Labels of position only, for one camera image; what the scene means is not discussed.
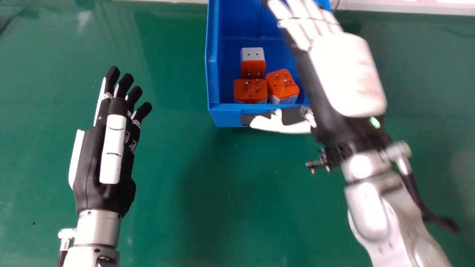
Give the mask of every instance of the robotic hand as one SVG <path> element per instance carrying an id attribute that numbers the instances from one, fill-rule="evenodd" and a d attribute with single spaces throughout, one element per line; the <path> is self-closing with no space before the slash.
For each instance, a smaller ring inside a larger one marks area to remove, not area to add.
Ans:
<path id="1" fill-rule="evenodd" d="M 314 0 L 265 1 L 290 44 L 310 107 L 245 114 L 241 124 L 266 131 L 312 134 L 324 145 L 327 171 L 341 166 L 348 219 L 375 267 L 449 267 L 426 230 L 430 220 L 458 226 L 423 204 L 408 161 L 411 150 L 384 130 L 386 97 L 368 43 L 343 32 L 332 13 Z M 391 162 L 399 173 L 392 170 Z"/>
<path id="2" fill-rule="evenodd" d="M 134 111 L 142 90 L 135 86 L 126 96 L 133 77 L 127 73 L 114 86 L 119 76 L 112 66 L 102 81 L 93 126 L 76 133 L 68 179 L 79 219 L 76 228 L 58 233 L 58 267 L 119 265 L 120 222 L 135 198 L 133 152 L 142 119 L 152 110 L 145 102 Z"/>

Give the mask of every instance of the green table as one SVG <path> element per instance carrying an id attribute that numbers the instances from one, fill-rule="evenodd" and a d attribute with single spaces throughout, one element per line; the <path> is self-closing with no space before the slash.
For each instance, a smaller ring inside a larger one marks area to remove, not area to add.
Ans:
<path id="1" fill-rule="evenodd" d="M 76 213 L 67 172 L 110 65 L 154 111 L 136 152 L 122 267 L 368 267 L 340 171 L 311 176 L 310 136 L 216 128 L 206 110 L 206 6 L 0 2 L 0 266 L 55 266 Z M 7 15 L 17 14 L 12 19 Z M 475 262 L 475 19 L 339 11 L 368 39 L 387 128 L 413 149 L 421 194 L 457 220 L 428 224 L 455 267 Z"/>

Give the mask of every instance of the green indicator light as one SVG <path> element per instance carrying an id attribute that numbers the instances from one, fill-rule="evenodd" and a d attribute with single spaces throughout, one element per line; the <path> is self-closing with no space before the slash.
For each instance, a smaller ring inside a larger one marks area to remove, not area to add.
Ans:
<path id="1" fill-rule="evenodd" d="M 374 128 L 379 129 L 381 127 L 380 122 L 378 121 L 377 118 L 371 117 L 370 118 L 370 123 L 374 126 Z"/>

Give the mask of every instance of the blue plastic bin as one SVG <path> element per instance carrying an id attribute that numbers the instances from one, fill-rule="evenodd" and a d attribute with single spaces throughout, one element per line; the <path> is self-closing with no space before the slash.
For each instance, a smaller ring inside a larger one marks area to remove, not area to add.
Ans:
<path id="1" fill-rule="evenodd" d="M 318 0 L 330 9 L 328 0 Z M 240 76 L 243 47 L 262 47 L 266 73 L 287 68 L 300 86 L 294 58 L 280 29 L 262 0 L 209 0 L 206 29 L 206 79 L 208 109 L 218 127 L 241 127 L 241 114 L 257 114 L 277 108 L 307 105 L 303 90 L 295 105 L 234 104 L 233 81 Z"/>

